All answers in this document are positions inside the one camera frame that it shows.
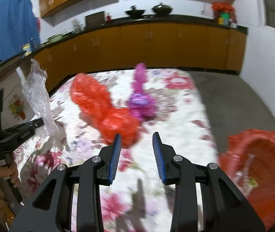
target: black pot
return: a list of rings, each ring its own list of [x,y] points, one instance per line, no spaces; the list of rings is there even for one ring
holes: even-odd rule
[[[162,2],[152,8],[152,11],[159,16],[167,16],[172,12],[173,8],[169,5],[165,5]]]
[[[136,9],[136,6],[131,6],[131,10],[125,11],[128,16],[133,19],[140,19],[144,14],[144,9]]]

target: red trash bag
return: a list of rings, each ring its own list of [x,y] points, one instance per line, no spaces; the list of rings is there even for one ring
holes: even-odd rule
[[[113,142],[116,133],[121,135],[124,147],[137,140],[139,121],[130,115],[129,109],[112,106],[105,85],[85,73],[79,73],[72,82],[70,95],[90,119],[90,124],[101,132],[107,144]]]
[[[250,192],[247,200],[268,230],[275,223],[275,132],[249,129],[228,140],[229,149],[220,155],[219,162],[231,179],[244,169],[248,155],[255,155],[248,176],[258,187]]]

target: blue curtain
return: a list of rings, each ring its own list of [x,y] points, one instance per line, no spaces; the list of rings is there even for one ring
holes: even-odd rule
[[[31,0],[0,0],[0,60],[20,53],[22,46],[32,41],[40,45]]]

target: lower cabinet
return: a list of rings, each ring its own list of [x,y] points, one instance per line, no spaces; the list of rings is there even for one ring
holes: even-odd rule
[[[198,67],[240,71],[246,35],[199,24],[142,23],[82,34],[46,48],[35,58],[47,69],[48,90],[67,75],[147,67]]]

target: countertop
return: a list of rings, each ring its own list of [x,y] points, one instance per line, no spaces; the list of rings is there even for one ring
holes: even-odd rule
[[[88,32],[96,31],[99,29],[107,28],[107,27],[114,27],[114,26],[121,26],[121,25],[126,25],[126,24],[135,24],[135,23],[150,23],[150,22],[176,22],[176,23],[188,23],[188,24],[189,23],[197,23],[197,24],[203,24],[203,25],[208,25],[208,26],[212,26],[212,27],[232,29],[229,26],[219,25],[214,20],[207,19],[207,18],[193,17],[193,16],[168,15],[165,17],[159,17],[157,15],[145,15],[143,18],[140,18],[140,19],[132,19],[130,17],[124,17],[124,18],[113,19],[109,23],[98,25],[96,27],[92,27],[92,28],[85,27],[83,31],[81,31],[79,33],[75,33],[75,34],[74,33],[68,34],[66,37],[64,37],[61,40],[56,41],[54,43],[42,44],[41,47],[35,49],[31,54],[29,54],[27,56],[27,58],[34,57],[37,53],[39,53],[40,51],[42,51],[45,48],[50,48],[52,46],[55,46],[62,42],[65,42],[69,39],[72,39],[78,35],[82,35],[82,34],[85,34]],[[233,30],[239,31],[246,35],[248,32],[247,27],[243,27],[243,26],[238,26],[237,29],[233,29]],[[11,58],[1,62],[0,66],[7,63],[9,60],[11,60],[19,55],[22,56],[23,54],[24,54],[24,52],[20,52],[19,54],[12,56]]]

